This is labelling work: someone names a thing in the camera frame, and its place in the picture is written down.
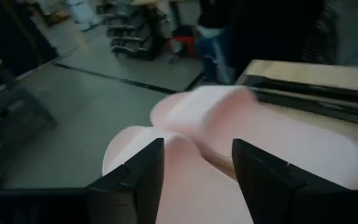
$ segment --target black floor stripe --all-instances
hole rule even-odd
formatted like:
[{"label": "black floor stripe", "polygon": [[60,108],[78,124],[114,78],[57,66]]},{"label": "black floor stripe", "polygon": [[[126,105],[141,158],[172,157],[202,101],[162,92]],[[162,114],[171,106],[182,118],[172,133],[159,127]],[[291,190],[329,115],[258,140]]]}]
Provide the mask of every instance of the black floor stripe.
[{"label": "black floor stripe", "polygon": [[204,77],[204,74],[201,72],[199,75],[197,75],[197,77],[185,88],[185,90],[183,91],[190,91],[192,90],[199,82],[200,80]]},{"label": "black floor stripe", "polygon": [[76,71],[79,71],[79,72],[84,72],[84,73],[94,75],[94,76],[97,76],[97,77],[107,78],[107,79],[115,81],[115,82],[126,83],[126,84],[129,84],[129,85],[145,88],[145,89],[148,89],[148,90],[157,91],[157,92],[160,92],[160,93],[166,93],[166,94],[177,93],[177,91],[175,91],[175,90],[170,90],[170,89],[162,88],[162,87],[159,87],[159,86],[154,86],[154,85],[148,85],[148,84],[145,84],[145,83],[135,82],[135,81],[128,80],[128,79],[125,79],[125,78],[111,77],[109,75],[105,75],[105,74],[102,74],[102,73],[92,72],[92,71],[81,69],[81,68],[74,68],[74,67],[64,65],[64,64],[61,64],[61,63],[53,63],[53,65],[61,67],[61,68],[66,68],[66,69],[70,69],[70,70],[76,70]]}]

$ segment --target black jacket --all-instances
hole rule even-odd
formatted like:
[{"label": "black jacket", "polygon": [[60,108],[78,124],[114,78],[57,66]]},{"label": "black jacket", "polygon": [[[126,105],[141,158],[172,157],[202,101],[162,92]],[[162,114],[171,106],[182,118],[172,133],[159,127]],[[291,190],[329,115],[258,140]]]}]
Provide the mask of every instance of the black jacket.
[{"label": "black jacket", "polygon": [[229,64],[241,73],[253,59],[301,61],[323,7],[324,0],[236,0]]},{"label": "black jacket", "polygon": [[232,17],[233,0],[200,0],[198,24],[207,28],[226,27]]}]

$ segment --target red object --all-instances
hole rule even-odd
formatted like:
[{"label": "red object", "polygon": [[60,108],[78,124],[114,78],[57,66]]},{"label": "red object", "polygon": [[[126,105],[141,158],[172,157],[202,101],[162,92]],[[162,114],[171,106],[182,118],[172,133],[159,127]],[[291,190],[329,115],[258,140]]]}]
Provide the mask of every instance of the red object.
[{"label": "red object", "polygon": [[189,56],[197,57],[196,50],[195,50],[195,38],[188,37],[188,36],[176,36],[173,37],[173,40],[177,42],[184,43],[186,45],[186,51]]}]

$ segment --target pink foam sheet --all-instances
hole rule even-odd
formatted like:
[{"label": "pink foam sheet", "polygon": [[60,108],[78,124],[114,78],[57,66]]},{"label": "pink foam sheet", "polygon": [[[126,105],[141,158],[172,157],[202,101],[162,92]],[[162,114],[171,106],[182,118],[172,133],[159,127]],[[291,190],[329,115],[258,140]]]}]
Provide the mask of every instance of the pink foam sheet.
[{"label": "pink foam sheet", "polygon": [[165,169],[157,223],[253,223],[238,183],[206,162],[182,134],[140,126],[110,143],[103,175],[125,163],[155,138],[164,138]]},{"label": "pink foam sheet", "polygon": [[358,189],[358,143],[258,104],[243,86],[202,86],[171,95],[150,114],[160,129],[191,138],[208,157],[233,169],[231,144],[243,139],[350,189]]}]

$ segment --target gray floor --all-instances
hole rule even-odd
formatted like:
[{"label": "gray floor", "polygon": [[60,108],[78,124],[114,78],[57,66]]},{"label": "gray floor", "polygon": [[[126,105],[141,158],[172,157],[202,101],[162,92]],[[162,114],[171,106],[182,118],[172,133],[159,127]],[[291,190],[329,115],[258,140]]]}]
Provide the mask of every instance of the gray floor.
[{"label": "gray floor", "polygon": [[[152,62],[117,60],[109,52],[103,26],[82,33],[68,21],[50,30],[50,36],[63,56],[57,63],[105,76],[181,91],[201,71],[194,59],[180,59],[174,65],[164,56]],[[130,125],[150,125],[150,110],[166,96],[53,64],[24,83],[57,118],[58,126],[23,146],[25,153],[4,179],[7,188],[91,183],[101,175],[103,155],[114,135]]]}]

